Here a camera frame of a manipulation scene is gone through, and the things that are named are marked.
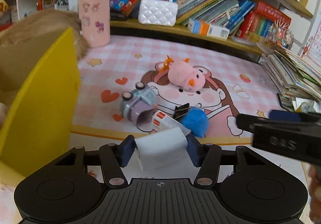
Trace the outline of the yellow cardboard box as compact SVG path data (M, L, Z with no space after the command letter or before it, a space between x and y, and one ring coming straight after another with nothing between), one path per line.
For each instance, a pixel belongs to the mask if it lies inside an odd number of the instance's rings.
M71 28L1 48L1 184L15 187L67 151L79 87Z

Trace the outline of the red book set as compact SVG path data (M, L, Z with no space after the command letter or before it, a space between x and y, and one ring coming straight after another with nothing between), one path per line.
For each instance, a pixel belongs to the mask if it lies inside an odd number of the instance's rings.
M292 19L262 0L256 0L254 7L243 17L235 37L251 42L262 42L280 25L288 29Z

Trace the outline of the orange white cat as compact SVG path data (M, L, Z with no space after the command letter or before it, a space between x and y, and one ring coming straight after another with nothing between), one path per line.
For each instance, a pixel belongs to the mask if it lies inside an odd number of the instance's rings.
M35 12L1 31L1 47L25 42L31 38L51 33L57 29L72 28L77 60L88 52L87 40L80 33L81 21L76 12L46 9Z

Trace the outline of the pink plush chick toy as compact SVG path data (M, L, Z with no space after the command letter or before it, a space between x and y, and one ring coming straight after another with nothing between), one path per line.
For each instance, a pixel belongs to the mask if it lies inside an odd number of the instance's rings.
M158 82L163 76L167 76L169 82L185 91L196 92L205 85L205 76L197 68L189 64L189 59L174 61L171 57L156 64L157 75L154 82Z

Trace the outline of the grey purple toy car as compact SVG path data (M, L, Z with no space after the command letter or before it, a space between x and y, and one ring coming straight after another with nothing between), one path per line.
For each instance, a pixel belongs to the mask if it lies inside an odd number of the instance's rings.
M135 126L149 123L157 110L156 93L140 81L133 91L124 91L121 98L120 113Z

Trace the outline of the blue fluffy pompom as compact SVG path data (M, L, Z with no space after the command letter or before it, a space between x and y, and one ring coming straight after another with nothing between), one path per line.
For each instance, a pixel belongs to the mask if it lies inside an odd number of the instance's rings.
M205 137L207 129L209 128L209 119L206 113L198 107L189 109L179 121L191 130L195 137Z

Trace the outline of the pink checkered table mat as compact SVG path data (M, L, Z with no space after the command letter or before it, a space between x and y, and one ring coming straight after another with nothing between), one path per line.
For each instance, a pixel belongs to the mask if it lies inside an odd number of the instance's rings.
M158 73L167 57L189 59L204 72L205 86L187 92ZM113 36L105 47L90 49L78 68L80 93L72 121L70 147L88 150L128 135L140 137L151 126L135 126L120 113L121 94L134 89L136 82L150 86L157 95L157 108L172 115L176 106L200 106L209 116L203 143L248 145L251 135L238 130L237 113L266 117L279 109L277 90L265 70L256 63L186 44L149 38Z

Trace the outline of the black binder clip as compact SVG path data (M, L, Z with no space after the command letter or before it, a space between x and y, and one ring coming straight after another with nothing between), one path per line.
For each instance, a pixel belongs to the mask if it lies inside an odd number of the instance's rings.
M174 110L174 114L173 114L173 119L179 121L182 117L184 117L188 111L194 107L198 107L201 108L202 104L201 103L197 103L194 106L190 106L189 103L186 103L184 105L181 106L175 106L175 110Z

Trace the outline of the pink sticker cup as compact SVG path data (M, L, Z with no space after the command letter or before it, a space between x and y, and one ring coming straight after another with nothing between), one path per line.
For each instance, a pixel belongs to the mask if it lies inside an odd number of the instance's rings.
M78 0L82 35L90 48L106 46L110 40L110 0Z

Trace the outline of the red white small box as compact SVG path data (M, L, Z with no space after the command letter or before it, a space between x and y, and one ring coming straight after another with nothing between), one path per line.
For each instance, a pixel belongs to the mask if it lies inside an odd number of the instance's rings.
M185 136L191 133L190 129L160 110L152 116L151 126L155 132L179 127Z

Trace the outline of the orange white medicine box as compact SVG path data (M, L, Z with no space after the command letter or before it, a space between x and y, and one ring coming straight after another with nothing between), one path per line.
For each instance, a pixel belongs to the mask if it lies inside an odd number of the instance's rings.
M222 40L226 40L230 33L230 30L226 27L191 18L189 19L188 29L193 34L220 38Z

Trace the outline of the white quilted pearl handbag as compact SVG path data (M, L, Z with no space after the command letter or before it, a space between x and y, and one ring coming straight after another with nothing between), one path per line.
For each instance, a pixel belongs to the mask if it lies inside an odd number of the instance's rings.
M178 5L173 0L141 0L138 21L141 24L173 27Z

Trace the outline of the stack of magazines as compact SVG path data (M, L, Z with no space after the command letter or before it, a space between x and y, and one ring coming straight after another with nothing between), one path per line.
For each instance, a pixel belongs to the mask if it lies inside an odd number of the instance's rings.
M262 51L259 63L285 98L300 97L320 103L320 71L290 50L257 43Z

